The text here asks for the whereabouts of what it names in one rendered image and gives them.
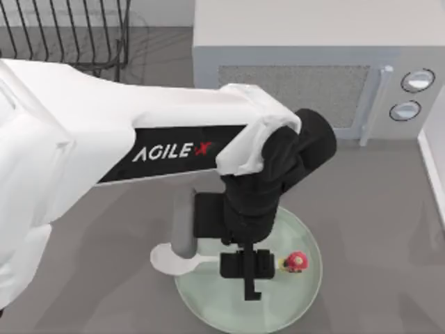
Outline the pale green glass plate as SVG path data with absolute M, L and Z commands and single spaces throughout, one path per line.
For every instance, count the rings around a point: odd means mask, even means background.
M 229 334 L 271 334 L 294 324 L 310 309 L 323 277 L 321 252 L 311 230 L 281 208 L 273 231 L 255 247 L 279 259 L 300 251 L 309 265 L 300 273 L 277 270 L 273 279 L 257 280 L 261 300 L 245 301 L 242 280 L 222 278 L 215 262 L 201 264 L 175 279 L 180 297 L 197 318 Z

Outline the red and yellow toy figure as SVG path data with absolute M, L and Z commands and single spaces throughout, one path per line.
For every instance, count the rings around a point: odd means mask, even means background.
M 278 261 L 278 268 L 288 273 L 302 273 L 309 267 L 309 260 L 302 251 L 290 253 L 286 258 Z

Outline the white spoon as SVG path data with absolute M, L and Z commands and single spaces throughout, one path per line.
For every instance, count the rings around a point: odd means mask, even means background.
M 217 263 L 220 256 L 208 256 L 196 253 L 192 258 L 186 259 L 176 254 L 171 243 L 158 244 L 150 252 L 150 262 L 159 272 L 169 276 L 182 276 L 196 270 L 204 263 Z

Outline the microwave door with grey window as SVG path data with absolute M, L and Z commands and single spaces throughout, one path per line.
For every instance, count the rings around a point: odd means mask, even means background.
M 318 111 L 338 138 L 359 139 L 394 59 L 379 47 L 194 46 L 194 84 L 258 85 L 292 111 Z

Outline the small round microwave knob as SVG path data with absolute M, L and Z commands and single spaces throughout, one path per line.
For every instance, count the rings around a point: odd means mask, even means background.
M 395 104 L 389 111 L 389 117 L 396 122 L 407 122 L 416 118 L 422 110 L 421 105 L 410 100 L 400 104 Z

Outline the pale microwave oven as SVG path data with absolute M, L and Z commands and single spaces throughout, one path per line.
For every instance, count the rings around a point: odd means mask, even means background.
M 382 48 L 394 73 L 370 139 L 418 136 L 445 85 L 445 0 L 196 0 L 194 46 Z M 411 71 L 429 69 L 435 82 L 420 93 L 401 88 Z M 407 122 L 389 117 L 395 104 L 422 110 Z

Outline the large round microwave knob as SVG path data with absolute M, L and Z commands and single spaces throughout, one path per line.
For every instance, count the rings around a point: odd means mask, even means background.
M 408 93 L 420 93 L 432 86 L 435 73 L 429 69 L 421 69 L 407 73 L 401 80 L 401 88 Z

